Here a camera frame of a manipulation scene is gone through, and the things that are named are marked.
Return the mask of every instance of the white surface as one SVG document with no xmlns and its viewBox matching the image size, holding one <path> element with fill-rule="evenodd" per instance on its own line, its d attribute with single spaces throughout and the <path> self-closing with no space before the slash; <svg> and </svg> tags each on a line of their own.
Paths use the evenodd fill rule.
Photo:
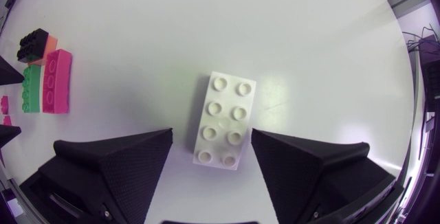
<svg viewBox="0 0 440 224">
<path fill-rule="evenodd" d="M 413 83 L 386 0 L 17 0 L 0 38 L 41 27 L 72 52 L 70 114 L 22 113 L 2 148 L 23 182 L 54 156 L 53 141 L 93 141 L 173 127 L 174 145 L 146 223 L 260 221 L 276 216 L 251 146 L 237 171 L 192 163 L 210 72 L 258 82 L 250 126 L 333 143 L 368 142 L 394 175 L 413 123 Z"/>
<path fill-rule="evenodd" d="M 236 170 L 250 143 L 253 80 L 213 72 L 206 90 L 192 162 Z"/>
<path fill-rule="evenodd" d="M 407 15 L 398 18 L 397 21 L 399 22 L 401 30 L 404 32 L 410 32 L 412 34 L 421 36 L 421 31 L 423 30 L 423 27 L 430 28 L 431 24 L 437 35 L 440 34 L 439 20 L 431 3 L 426 4 L 425 6 L 418 8 Z M 423 32 L 423 37 L 427 37 L 433 34 L 433 32 L 425 30 Z M 409 34 L 405 34 L 404 37 L 406 41 L 408 41 L 408 39 L 414 40 L 414 37 Z"/>
</svg>

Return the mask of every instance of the pink lego brick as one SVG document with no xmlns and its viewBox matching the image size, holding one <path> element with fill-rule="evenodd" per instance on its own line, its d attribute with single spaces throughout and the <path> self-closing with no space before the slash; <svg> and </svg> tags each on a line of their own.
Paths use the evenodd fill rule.
<svg viewBox="0 0 440 224">
<path fill-rule="evenodd" d="M 9 125 L 12 126 L 12 122 L 11 122 L 11 117 L 10 116 L 5 116 L 3 118 L 3 125 Z"/>
<path fill-rule="evenodd" d="M 47 55 L 43 80 L 43 112 L 69 112 L 69 79 L 72 55 L 58 49 Z"/>
<path fill-rule="evenodd" d="M 8 97 L 7 96 L 1 97 L 0 106 L 1 106 L 2 114 L 3 115 L 7 115 L 8 111 L 9 111 L 9 102 L 8 102 Z"/>
</svg>

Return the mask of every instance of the cable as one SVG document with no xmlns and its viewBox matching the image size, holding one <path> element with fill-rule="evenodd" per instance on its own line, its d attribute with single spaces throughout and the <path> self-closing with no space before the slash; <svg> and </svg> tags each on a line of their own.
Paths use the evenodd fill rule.
<svg viewBox="0 0 440 224">
<path fill-rule="evenodd" d="M 412 34 L 412 33 L 410 33 L 410 32 L 402 32 L 402 33 L 403 33 L 403 34 L 413 35 L 413 36 L 416 36 L 417 38 L 422 38 L 422 37 L 420 37 L 419 35 Z"/>
</svg>

